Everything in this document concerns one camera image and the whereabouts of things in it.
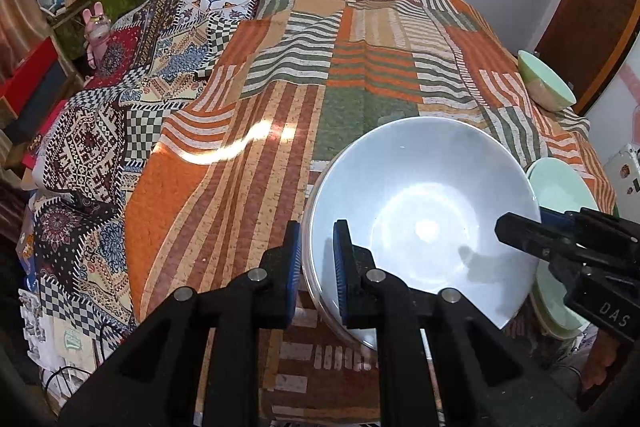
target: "patterned blanket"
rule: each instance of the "patterned blanket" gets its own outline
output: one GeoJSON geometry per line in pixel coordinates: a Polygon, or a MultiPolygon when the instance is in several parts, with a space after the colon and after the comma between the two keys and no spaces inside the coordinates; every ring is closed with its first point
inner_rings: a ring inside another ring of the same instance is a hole
{"type": "MultiPolygon", "coordinates": [[[[179,286],[208,291],[257,266],[281,243],[286,222],[300,219],[327,163],[398,118],[471,123],[523,167],[556,156],[612,211],[588,122],[532,103],[516,60],[462,0],[262,0],[203,87],[164,118],[126,208],[139,319],[179,286]]],[[[262,413],[326,423],[379,418],[374,354],[343,344],[304,289],[298,297],[293,326],[261,338],[262,413]]]]}
{"type": "Polygon", "coordinates": [[[134,326],[127,201],[162,121],[204,92],[258,1],[149,0],[113,25],[99,70],[66,103],[33,169],[45,189],[34,206],[33,254],[47,314],[93,339],[104,323],[109,333],[134,326]]]}

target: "white plastic bowl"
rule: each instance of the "white plastic bowl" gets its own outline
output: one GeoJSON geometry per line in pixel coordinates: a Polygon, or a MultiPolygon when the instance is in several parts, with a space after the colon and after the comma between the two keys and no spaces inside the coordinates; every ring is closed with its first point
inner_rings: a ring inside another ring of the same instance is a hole
{"type": "MultiPolygon", "coordinates": [[[[340,323],[332,231],[347,219],[355,245],[410,287],[459,289],[499,328],[529,292],[538,260],[500,243],[505,212],[540,221],[527,177],[499,142],[456,120],[405,118],[345,149],[316,183],[303,219],[302,266],[316,306],[340,323]]],[[[375,330],[350,330],[376,349],[375,330]]]]}

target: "orange striped quilt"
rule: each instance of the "orange striped quilt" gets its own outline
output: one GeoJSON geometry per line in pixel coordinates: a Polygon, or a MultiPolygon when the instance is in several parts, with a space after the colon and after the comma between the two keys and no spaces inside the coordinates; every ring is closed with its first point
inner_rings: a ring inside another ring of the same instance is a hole
{"type": "MultiPolygon", "coordinates": [[[[300,219],[340,150],[417,115],[475,125],[523,168],[560,158],[612,211],[587,120],[532,103],[516,60],[462,0],[262,0],[201,95],[164,120],[130,198],[125,239],[137,318],[177,287],[208,291],[257,266],[281,244],[287,221],[300,219]]],[[[260,371],[267,417],[379,417],[374,354],[333,335],[304,289],[293,326],[262,336],[260,371]]]]}

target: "checkered pattern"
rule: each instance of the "checkered pattern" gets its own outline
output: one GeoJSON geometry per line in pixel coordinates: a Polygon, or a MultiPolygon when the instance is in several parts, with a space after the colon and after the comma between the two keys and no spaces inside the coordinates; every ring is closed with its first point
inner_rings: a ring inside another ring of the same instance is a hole
{"type": "Polygon", "coordinates": [[[132,108],[127,111],[126,157],[146,160],[160,139],[162,120],[169,116],[172,108],[132,108]]]}
{"type": "Polygon", "coordinates": [[[226,45],[231,40],[234,32],[238,28],[238,21],[223,21],[217,16],[212,16],[207,25],[207,51],[206,59],[196,71],[198,78],[208,78],[216,62],[225,50],[226,45]]]}
{"type": "MultiPolygon", "coordinates": [[[[80,299],[70,298],[60,290],[55,281],[43,277],[40,279],[40,303],[47,315],[62,320],[69,320],[74,327],[92,339],[98,339],[102,320],[95,313],[94,307],[80,299]]],[[[102,341],[106,346],[115,349],[120,344],[121,336],[113,328],[104,328],[102,341]]]]}
{"type": "Polygon", "coordinates": [[[140,87],[140,80],[147,74],[150,64],[127,71],[115,86],[83,89],[69,99],[69,104],[84,108],[98,108],[116,99],[123,91],[140,87]]]}
{"type": "Polygon", "coordinates": [[[146,66],[140,66],[139,68],[127,71],[122,77],[122,82],[118,85],[127,88],[140,87],[140,80],[148,73],[150,67],[151,65],[147,64],[146,66]]]}
{"type": "Polygon", "coordinates": [[[222,55],[236,28],[238,28],[238,21],[223,21],[216,16],[209,19],[209,24],[207,24],[207,43],[209,45],[207,58],[209,60],[222,55]]]}

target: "pink bunny toy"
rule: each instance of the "pink bunny toy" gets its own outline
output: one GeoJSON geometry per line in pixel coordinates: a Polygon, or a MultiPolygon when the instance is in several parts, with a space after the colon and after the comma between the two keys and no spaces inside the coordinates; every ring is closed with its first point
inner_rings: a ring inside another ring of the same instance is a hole
{"type": "Polygon", "coordinates": [[[91,10],[88,8],[82,12],[82,19],[86,25],[84,38],[88,43],[86,58],[93,70],[100,67],[102,56],[107,50],[109,37],[111,36],[111,21],[104,14],[101,2],[97,2],[94,5],[94,12],[95,15],[92,15],[91,10]]]}

